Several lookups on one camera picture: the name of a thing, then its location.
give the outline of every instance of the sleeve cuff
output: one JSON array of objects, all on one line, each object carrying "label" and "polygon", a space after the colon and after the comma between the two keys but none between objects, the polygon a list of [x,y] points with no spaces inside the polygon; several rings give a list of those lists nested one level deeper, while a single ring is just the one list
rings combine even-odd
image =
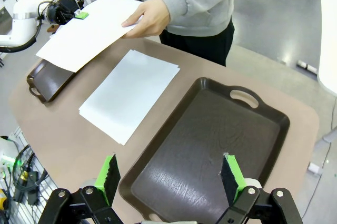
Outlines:
[{"label": "sleeve cuff", "polygon": [[187,13],[186,0],[163,0],[168,11],[170,12],[171,21],[178,16],[185,15]]}]

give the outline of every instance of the white tabletop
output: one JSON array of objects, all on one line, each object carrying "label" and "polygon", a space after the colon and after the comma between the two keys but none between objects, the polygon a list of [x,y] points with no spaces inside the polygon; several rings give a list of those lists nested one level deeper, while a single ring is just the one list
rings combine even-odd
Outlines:
[{"label": "white tabletop", "polygon": [[322,2],[322,43],[318,80],[337,96],[337,0]]}]

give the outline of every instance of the stack of paper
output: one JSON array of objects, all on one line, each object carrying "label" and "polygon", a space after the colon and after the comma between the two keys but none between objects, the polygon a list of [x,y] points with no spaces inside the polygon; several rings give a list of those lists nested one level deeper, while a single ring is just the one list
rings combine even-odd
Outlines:
[{"label": "stack of paper", "polygon": [[131,50],[80,107],[80,115],[124,145],[179,70]]},{"label": "stack of paper", "polygon": [[97,0],[82,11],[84,19],[72,19],[62,26],[36,54],[52,64],[77,72],[102,50],[134,26],[122,27],[141,2],[133,0]]}]

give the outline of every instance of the human hand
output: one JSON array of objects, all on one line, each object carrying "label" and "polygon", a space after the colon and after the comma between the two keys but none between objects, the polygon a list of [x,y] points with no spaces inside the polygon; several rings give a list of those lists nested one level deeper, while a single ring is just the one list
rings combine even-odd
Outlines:
[{"label": "human hand", "polygon": [[137,10],[122,23],[123,27],[135,24],[143,16],[140,22],[127,32],[123,38],[137,38],[160,35],[170,23],[170,12],[163,0],[148,0],[143,2]]}]

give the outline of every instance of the concrete floor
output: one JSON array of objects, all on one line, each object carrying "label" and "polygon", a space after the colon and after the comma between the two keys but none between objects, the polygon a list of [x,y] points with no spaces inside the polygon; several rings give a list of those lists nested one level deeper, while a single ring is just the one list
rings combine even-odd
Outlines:
[{"label": "concrete floor", "polygon": [[[229,57],[229,67],[280,88],[312,106],[320,116],[318,137],[329,132],[335,97],[325,92],[314,76],[295,67],[298,59],[314,67],[319,65],[320,0],[235,0],[233,22],[236,28],[234,44],[267,58],[259,54],[252,58]],[[15,55],[8,55],[4,60],[5,67],[0,68],[0,135],[8,135],[17,127],[8,107],[8,97],[18,80],[25,77],[38,60],[35,53],[48,40],[46,29],[47,25],[44,25],[38,42],[33,47]],[[334,116],[336,125],[337,112]],[[312,161],[322,165],[328,147],[324,142],[318,143]],[[325,172],[303,219],[304,223],[336,223],[337,212],[334,209],[337,208],[337,190],[334,185],[337,181],[337,145],[334,143],[331,145],[328,160],[329,163],[324,167]],[[306,175],[303,189],[296,197],[301,215],[308,206],[317,182],[318,177],[309,173]]]}]

